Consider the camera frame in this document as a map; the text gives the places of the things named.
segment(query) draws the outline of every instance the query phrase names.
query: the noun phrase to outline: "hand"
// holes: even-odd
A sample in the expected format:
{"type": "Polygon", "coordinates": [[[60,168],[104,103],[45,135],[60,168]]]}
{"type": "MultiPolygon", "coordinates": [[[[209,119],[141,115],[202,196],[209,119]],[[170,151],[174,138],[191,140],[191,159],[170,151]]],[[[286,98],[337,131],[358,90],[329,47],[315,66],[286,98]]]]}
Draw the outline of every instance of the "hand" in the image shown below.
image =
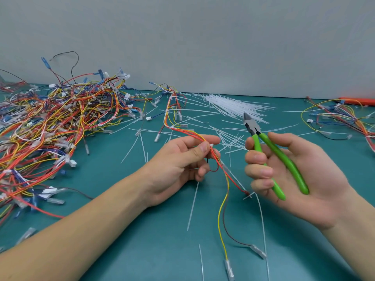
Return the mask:
{"type": "Polygon", "coordinates": [[[254,179],[251,183],[253,190],[320,229],[333,227],[355,193],[343,172],[322,148],[301,137],[273,132],[268,133],[268,137],[275,144],[288,147],[288,150],[282,150],[298,167],[310,194],[300,192],[292,174],[268,146],[262,145],[264,153],[251,150],[254,141],[249,137],[245,142],[246,149],[250,150],[245,156],[249,164],[245,172],[254,179]],[[284,191],[285,201],[279,200],[272,191],[271,178],[284,191]]]}
{"type": "MultiPolygon", "coordinates": [[[[202,135],[202,137],[206,141],[201,142],[191,136],[169,141],[138,170],[137,173],[150,180],[146,190],[148,207],[164,202],[180,190],[187,181],[204,179],[204,175],[210,170],[204,158],[213,158],[210,143],[217,145],[220,143],[220,138],[213,135],[202,135]]],[[[218,150],[213,150],[220,158],[218,150]]]]}

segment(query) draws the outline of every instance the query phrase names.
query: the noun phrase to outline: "person's left hand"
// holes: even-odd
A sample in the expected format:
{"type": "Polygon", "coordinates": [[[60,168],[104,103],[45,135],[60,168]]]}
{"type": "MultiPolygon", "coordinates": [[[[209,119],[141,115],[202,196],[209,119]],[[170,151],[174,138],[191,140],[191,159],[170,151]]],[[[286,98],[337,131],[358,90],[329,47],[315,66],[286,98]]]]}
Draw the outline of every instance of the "person's left hand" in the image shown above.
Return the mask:
{"type": "MultiPolygon", "coordinates": [[[[210,170],[205,158],[213,158],[210,144],[219,144],[220,138],[213,135],[201,136],[207,141],[201,142],[191,136],[169,141],[136,172],[149,182],[146,186],[148,207],[164,202],[187,181],[204,179],[204,175],[210,170]]],[[[214,151],[220,158],[218,150],[214,151]]]]}

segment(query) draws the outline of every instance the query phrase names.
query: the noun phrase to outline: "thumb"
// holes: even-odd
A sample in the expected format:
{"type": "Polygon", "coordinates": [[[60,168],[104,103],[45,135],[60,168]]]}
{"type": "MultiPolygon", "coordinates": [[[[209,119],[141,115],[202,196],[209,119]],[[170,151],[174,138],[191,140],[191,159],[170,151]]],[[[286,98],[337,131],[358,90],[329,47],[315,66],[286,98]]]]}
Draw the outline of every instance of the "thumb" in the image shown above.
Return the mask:
{"type": "Polygon", "coordinates": [[[181,153],[179,156],[179,167],[185,167],[192,163],[202,160],[210,151],[210,144],[207,141],[203,141],[198,146],[190,149],[187,152],[181,153]]]}
{"type": "Polygon", "coordinates": [[[278,134],[269,132],[268,138],[275,144],[287,147],[295,155],[309,154],[316,150],[316,145],[292,133],[278,134]]]}

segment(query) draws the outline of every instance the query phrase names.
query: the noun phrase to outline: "forearm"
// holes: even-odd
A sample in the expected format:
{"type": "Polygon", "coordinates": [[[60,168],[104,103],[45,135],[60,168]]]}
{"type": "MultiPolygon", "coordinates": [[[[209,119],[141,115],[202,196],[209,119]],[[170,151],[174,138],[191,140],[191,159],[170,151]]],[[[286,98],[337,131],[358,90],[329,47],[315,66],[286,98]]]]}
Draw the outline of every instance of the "forearm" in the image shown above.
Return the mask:
{"type": "Polygon", "coordinates": [[[355,193],[337,224],[322,231],[365,281],[375,279],[375,208],[355,193]]]}
{"type": "Polygon", "coordinates": [[[141,181],[137,173],[132,174],[0,254],[0,280],[78,280],[146,208],[141,181]]]}

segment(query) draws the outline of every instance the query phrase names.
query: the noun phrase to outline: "orange object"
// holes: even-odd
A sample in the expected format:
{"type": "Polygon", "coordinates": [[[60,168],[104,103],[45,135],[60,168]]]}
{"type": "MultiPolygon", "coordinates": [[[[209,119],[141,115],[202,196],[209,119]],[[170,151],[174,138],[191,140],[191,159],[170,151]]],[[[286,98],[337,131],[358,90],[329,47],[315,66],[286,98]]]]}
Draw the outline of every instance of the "orange object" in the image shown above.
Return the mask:
{"type": "Polygon", "coordinates": [[[345,104],[359,105],[358,102],[360,102],[364,106],[375,106],[375,99],[356,99],[354,97],[339,97],[339,99],[344,99],[345,104]]]}

